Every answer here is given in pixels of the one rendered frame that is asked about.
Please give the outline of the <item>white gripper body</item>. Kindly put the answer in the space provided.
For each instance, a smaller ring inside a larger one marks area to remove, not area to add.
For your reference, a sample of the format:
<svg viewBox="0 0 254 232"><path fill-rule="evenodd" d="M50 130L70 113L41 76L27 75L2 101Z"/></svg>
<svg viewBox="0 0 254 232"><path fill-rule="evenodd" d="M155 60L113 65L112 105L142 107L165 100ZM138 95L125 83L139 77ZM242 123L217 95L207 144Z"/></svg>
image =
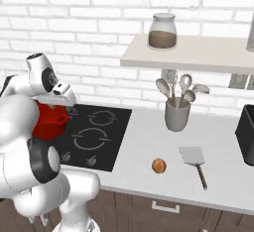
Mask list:
<svg viewBox="0 0 254 232"><path fill-rule="evenodd" d="M38 101L43 104L73 106L76 103L76 98L73 92L69 89L66 93L55 95L53 93L40 95Z"/></svg>

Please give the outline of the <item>red pot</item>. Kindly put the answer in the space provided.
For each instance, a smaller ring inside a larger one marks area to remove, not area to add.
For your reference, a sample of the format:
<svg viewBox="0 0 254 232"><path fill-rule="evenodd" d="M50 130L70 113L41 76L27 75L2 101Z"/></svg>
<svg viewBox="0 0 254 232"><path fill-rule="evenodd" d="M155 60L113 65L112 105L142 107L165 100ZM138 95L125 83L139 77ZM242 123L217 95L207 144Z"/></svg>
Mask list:
<svg viewBox="0 0 254 232"><path fill-rule="evenodd" d="M65 129L69 116L64 106L56 105L54 108L47 104L38 104L40 116L33 131L33 136L45 141L59 137Z"/></svg>

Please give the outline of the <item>orange onion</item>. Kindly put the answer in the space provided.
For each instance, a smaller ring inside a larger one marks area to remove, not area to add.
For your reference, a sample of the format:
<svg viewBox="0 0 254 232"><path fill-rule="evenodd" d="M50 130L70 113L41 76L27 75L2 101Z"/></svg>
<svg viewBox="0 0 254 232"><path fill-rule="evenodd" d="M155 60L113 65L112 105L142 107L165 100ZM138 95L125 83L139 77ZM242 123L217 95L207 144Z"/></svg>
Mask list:
<svg viewBox="0 0 254 232"><path fill-rule="evenodd" d="M163 159L154 159L152 169L156 174L162 174L166 171L167 164Z"/></svg>

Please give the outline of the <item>grey utensil pot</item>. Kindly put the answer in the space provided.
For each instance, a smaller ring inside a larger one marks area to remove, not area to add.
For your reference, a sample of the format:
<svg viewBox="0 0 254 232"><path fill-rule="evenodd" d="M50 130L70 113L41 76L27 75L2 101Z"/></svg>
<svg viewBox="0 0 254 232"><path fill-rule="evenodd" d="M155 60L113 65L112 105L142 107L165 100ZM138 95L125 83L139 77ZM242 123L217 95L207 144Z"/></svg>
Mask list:
<svg viewBox="0 0 254 232"><path fill-rule="evenodd" d="M180 108L180 101L181 99L177 97L175 107L166 102L165 122L167 128L173 132L180 132L185 128L191 111L191 104L189 102L184 108Z"/></svg>

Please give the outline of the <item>black hob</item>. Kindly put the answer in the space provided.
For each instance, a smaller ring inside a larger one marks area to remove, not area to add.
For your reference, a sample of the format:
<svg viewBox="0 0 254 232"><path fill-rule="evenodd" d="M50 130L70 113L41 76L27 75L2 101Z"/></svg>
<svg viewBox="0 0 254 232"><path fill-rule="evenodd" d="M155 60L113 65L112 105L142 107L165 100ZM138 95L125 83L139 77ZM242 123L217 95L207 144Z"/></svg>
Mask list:
<svg viewBox="0 0 254 232"><path fill-rule="evenodd" d="M63 166L112 172L131 114L131 109L76 104L79 115L68 115L64 132L51 140ZM70 152L68 162L62 154ZM93 167L86 160L96 156Z"/></svg>

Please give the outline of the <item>large grey spoon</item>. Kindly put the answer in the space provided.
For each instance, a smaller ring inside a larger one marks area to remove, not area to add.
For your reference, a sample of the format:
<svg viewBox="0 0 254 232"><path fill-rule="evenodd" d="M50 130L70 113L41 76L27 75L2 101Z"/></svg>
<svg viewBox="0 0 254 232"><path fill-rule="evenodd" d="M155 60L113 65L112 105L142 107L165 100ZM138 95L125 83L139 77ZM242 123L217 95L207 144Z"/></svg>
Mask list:
<svg viewBox="0 0 254 232"><path fill-rule="evenodd" d="M173 100L170 95L171 90L170 90L168 84L166 83L166 81L163 78L158 78L156 80L156 85L157 85L158 89L160 90L160 92L163 93L168 98L170 104L174 105Z"/></svg>

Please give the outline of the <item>grey slotted turner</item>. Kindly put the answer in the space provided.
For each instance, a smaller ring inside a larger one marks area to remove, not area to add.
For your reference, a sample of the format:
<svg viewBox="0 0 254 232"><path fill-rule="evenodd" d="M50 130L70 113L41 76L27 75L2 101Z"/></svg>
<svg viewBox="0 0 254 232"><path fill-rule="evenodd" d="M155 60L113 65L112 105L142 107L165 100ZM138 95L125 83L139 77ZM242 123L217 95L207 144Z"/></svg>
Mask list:
<svg viewBox="0 0 254 232"><path fill-rule="evenodd" d="M172 91L172 105L176 106L175 87L178 81L178 73L175 69L163 69L162 78L168 83Z"/></svg>

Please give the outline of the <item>glass jar with brown contents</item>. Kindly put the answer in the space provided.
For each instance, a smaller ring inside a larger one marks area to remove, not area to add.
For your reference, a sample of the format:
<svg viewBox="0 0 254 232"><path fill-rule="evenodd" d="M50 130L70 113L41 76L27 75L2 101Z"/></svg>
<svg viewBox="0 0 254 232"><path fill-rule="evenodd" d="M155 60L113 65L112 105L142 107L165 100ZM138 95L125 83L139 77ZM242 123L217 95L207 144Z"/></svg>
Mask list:
<svg viewBox="0 0 254 232"><path fill-rule="evenodd" d="M149 30L148 46L155 50L172 50L177 45L175 14L156 13Z"/></svg>

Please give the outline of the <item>brown cupboard door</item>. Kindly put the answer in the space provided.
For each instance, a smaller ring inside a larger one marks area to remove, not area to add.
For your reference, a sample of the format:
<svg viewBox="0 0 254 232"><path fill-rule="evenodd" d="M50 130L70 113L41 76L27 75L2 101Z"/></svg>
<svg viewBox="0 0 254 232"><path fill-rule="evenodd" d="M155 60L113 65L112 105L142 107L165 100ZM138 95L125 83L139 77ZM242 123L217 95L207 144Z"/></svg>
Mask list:
<svg viewBox="0 0 254 232"><path fill-rule="evenodd" d="M117 232L113 193L100 190L98 195L87 203L87 210L101 232ZM55 209L46 217L49 219L47 226L43 225L39 217L31 223L16 211L12 200L0 201L0 232L52 232L61 221L60 211Z"/></svg>

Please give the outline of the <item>small grey spoon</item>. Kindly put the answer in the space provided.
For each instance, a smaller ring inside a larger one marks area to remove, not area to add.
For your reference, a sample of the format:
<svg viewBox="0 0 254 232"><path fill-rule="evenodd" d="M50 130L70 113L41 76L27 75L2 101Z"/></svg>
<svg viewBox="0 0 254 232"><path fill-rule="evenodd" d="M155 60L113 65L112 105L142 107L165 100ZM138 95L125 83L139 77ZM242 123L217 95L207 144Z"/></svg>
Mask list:
<svg viewBox="0 0 254 232"><path fill-rule="evenodd" d="M185 103L183 104L184 107L186 107L190 102L194 102L195 101L195 94L193 91L191 90L187 90L185 93Z"/></svg>

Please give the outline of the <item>brown drawer front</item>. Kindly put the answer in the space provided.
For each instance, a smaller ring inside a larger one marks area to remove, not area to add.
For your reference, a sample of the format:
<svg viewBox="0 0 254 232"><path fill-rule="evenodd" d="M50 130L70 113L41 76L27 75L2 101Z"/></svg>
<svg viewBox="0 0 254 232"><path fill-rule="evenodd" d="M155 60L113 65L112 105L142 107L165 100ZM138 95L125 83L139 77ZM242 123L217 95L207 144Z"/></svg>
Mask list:
<svg viewBox="0 0 254 232"><path fill-rule="evenodd" d="M127 232L213 232L204 207L127 193L116 193L115 204Z"/></svg>

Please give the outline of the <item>grey ladle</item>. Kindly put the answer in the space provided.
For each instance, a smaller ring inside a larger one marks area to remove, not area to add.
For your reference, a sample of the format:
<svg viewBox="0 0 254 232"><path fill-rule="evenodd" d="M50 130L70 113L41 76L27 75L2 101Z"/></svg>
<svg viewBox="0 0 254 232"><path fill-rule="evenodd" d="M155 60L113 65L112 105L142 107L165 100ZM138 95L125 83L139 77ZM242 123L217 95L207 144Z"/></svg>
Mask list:
<svg viewBox="0 0 254 232"><path fill-rule="evenodd" d="M196 84L193 88L192 91L194 93L205 93L208 94L209 93L209 88L204 85L204 84Z"/></svg>

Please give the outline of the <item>black appliance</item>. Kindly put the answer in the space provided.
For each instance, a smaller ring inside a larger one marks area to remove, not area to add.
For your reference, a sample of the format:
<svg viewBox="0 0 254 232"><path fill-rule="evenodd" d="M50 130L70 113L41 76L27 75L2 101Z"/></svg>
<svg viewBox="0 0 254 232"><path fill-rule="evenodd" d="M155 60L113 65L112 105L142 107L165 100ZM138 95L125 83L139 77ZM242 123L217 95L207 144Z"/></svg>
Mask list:
<svg viewBox="0 0 254 232"><path fill-rule="evenodd" d="M235 135L244 162L254 167L254 105L244 105Z"/></svg>

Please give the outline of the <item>white wall shelf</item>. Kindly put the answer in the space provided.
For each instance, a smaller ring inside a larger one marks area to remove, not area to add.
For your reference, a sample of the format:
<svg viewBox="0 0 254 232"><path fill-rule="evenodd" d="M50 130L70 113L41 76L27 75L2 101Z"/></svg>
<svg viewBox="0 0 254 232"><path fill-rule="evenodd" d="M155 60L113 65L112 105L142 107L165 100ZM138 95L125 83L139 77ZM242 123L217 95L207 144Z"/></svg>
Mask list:
<svg viewBox="0 0 254 232"><path fill-rule="evenodd" d="M146 35L138 35L120 59L122 66L254 74L254 53L237 38L178 36L169 51L150 49Z"/></svg>

